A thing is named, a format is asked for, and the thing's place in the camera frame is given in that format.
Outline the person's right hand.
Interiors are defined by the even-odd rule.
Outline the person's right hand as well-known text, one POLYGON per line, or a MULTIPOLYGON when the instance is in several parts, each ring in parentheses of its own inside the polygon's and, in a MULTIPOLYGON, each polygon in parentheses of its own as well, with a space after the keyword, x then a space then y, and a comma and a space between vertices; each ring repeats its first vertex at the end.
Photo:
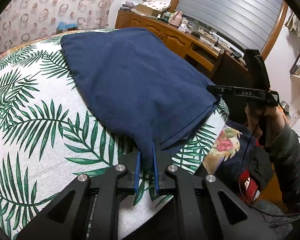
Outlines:
POLYGON ((260 139, 265 134, 267 144, 270 144, 285 127, 284 117, 277 107, 257 108, 249 103, 245 112, 252 135, 260 139))

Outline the grey sleeved right forearm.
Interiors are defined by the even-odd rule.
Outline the grey sleeved right forearm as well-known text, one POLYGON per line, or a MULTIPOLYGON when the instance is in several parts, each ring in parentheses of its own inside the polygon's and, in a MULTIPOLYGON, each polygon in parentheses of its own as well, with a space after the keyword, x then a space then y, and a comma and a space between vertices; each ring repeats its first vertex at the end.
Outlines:
POLYGON ((285 125, 265 151, 274 164, 282 201, 288 211, 300 212, 300 143, 298 135, 285 125))

